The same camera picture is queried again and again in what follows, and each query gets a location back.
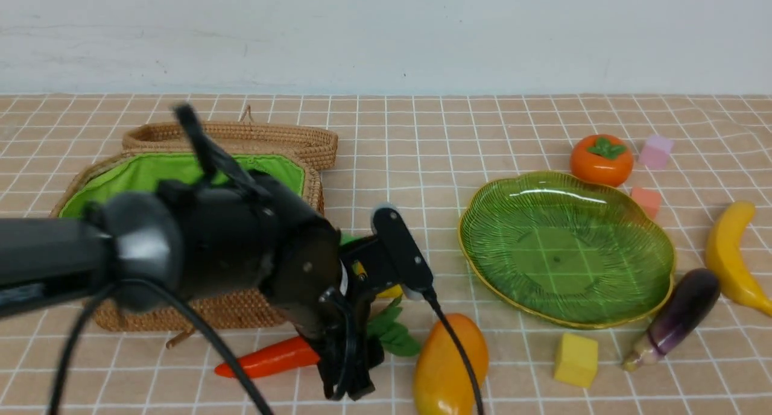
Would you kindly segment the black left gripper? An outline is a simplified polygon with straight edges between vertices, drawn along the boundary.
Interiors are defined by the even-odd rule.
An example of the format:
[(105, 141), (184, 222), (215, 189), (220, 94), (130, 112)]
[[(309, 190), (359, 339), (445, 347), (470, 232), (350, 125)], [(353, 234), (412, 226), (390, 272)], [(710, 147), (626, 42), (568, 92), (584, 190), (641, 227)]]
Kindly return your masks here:
[[(384, 362), (367, 336), (372, 296), (356, 286), (354, 244), (281, 181), (262, 171), (213, 185), (167, 179), (157, 198), (176, 226), (166, 240), (177, 268), (159, 279), (179, 299), (257, 290), (316, 344), (323, 393), (357, 401), (374, 392), (370, 369)], [(356, 335), (356, 348), (347, 347)]]

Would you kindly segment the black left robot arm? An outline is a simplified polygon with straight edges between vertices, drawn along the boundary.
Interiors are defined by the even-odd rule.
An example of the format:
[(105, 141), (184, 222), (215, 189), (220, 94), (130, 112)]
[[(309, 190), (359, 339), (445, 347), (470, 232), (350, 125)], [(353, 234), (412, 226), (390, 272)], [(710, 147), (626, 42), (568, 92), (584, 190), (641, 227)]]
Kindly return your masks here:
[(2, 317), (85, 299), (79, 335), (96, 307), (144, 314), (170, 306), (267, 404), (193, 300), (256, 289), (318, 354), (326, 399), (375, 390), (384, 351), (369, 337), (369, 302), (353, 300), (340, 232), (287, 185), (262, 171), (219, 186), (164, 180), (86, 209), (79, 219), (2, 220)]

